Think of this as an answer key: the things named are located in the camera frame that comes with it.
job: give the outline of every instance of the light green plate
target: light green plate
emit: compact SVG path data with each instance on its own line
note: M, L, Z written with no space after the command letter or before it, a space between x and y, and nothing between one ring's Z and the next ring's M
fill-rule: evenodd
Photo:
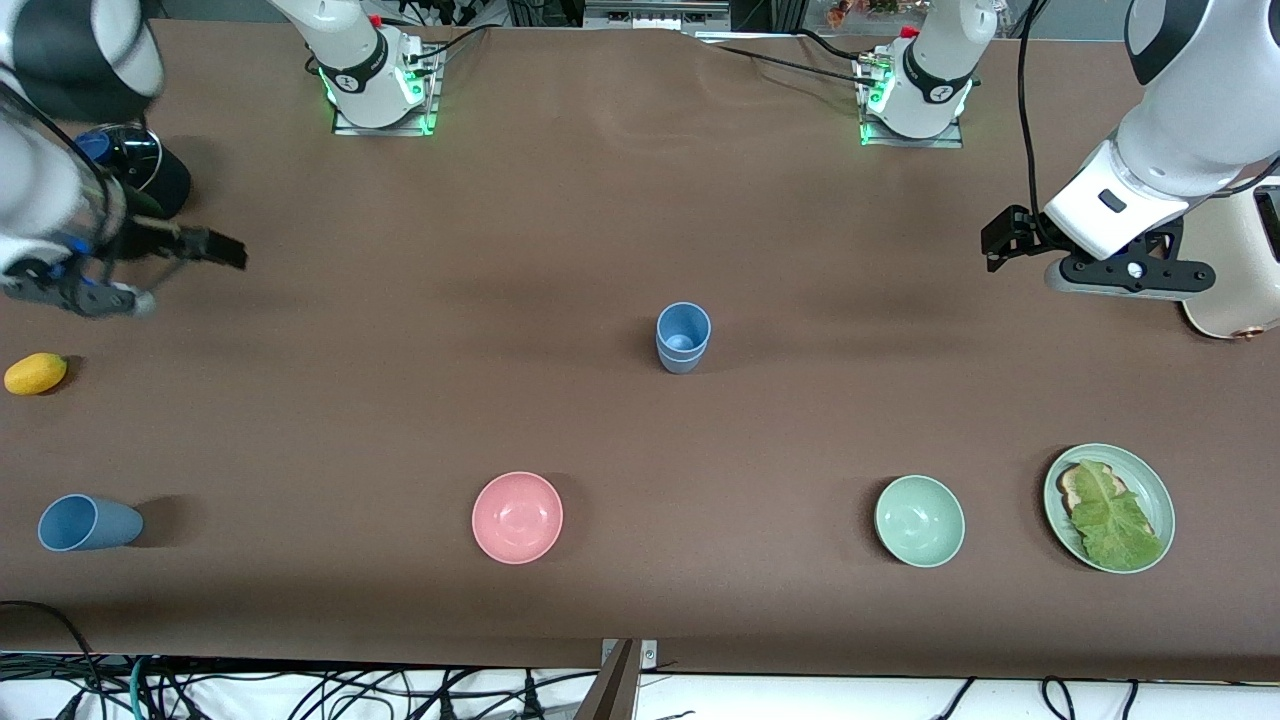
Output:
M1138 507L1142 509L1143 515L1147 516L1147 521L1151 523L1151 529L1156 530L1156 538L1164 546L1160 555L1151 564L1137 570L1111 570L1110 568L1098 565L1084 555L1084 541L1080 539L1080 533L1071 524L1071 518L1066 514L1066 502L1062 500L1062 491L1057 487L1057 480L1062 477L1062 473L1070 470L1073 465L1078 465L1080 460L1094 460L1111 465L1116 477L1124 480L1124 484L1138 496ZM1089 568L1105 573L1115 573L1117 575L1142 573L1156 562L1160 562L1165 557L1165 553L1169 552L1169 547L1174 544L1174 501L1169 498L1169 489L1165 488L1165 483L1160 480L1160 475L1151 469L1151 465L1143 462L1140 457L1128 450L1111 445L1097 442L1078 445L1059 455L1057 460L1048 469L1048 475L1044 478L1044 515L1048 516L1048 524L1053 528L1057 539L1062 541L1062 544L1066 550L1071 551L1071 555L1079 557L1080 562L1084 562Z
M895 557L916 568L937 568L960 552L964 511L947 486L906 475L876 502L876 534Z

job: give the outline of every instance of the yellow lemon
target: yellow lemon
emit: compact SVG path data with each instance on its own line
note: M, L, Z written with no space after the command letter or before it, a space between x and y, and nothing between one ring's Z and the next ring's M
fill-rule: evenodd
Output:
M40 395L67 377L67 359L37 352L18 360L4 373L4 387L14 395Z

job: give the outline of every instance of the overturned blue cup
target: overturned blue cup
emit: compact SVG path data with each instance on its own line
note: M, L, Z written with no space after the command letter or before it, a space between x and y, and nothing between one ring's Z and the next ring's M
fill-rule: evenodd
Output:
M712 338L712 318L692 302L673 302L658 315L658 360L684 375L698 366Z
M101 497L67 495L45 509L36 534L54 552L119 547L142 534L142 515Z

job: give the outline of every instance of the plate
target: plate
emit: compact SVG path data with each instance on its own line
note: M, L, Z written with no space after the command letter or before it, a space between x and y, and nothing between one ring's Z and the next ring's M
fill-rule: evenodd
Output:
M471 509L471 533L498 562L532 562L556 544L564 509L547 478L507 473L489 480Z
M1084 553L1084 541L1080 538L1080 533L1076 532L1075 525L1071 524L1071 518L1066 512L1066 503L1062 501L1062 491L1057 487L1057 480L1062 477L1062 473L1068 471L1071 465L1078 465L1080 460L1096 460L1110 465L1115 470L1116 477L1124 480L1124 484L1138 496L1138 507L1142 509L1142 514L1151 523L1151 529L1156 530L1156 538L1164 546L1160 555L1151 564L1137 570L1112 570L1089 560L1089 556ZM1057 460L1048 469L1048 475L1044 478L1044 515L1048 516L1048 524L1053 528L1053 534L1057 536L1057 539L1062 542L1066 550L1071 551L1071 555L1076 556L1080 562L1084 562L1089 568L1102 570L1103 573L1115 573L1116 575L1142 573L1164 560L1165 553L1169 552L1169 547L1174 544L1174 501L1169 497L1169 489L1165 487L1165 483L1160 480L1160 475L1151 469L1151 465L1143 462L1140 457L1128 450L1111 445L1098 442L1078 445L1057 456Z
M906 475L890 483L876 501L876 534L902 562L937 568L960 552L964 511L947 486L927 475Z

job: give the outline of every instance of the lettuce leaf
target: lettuce leaf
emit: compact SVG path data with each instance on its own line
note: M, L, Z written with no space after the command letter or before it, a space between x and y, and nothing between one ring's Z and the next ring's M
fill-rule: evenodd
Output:
M1071 524L1089 560L1110 570L1138 570L1160 557L1164 546L1147 530L1138 496L1132 491L1116 495L1102 462L1082 460L1074 484L1080 503L1071 511Z

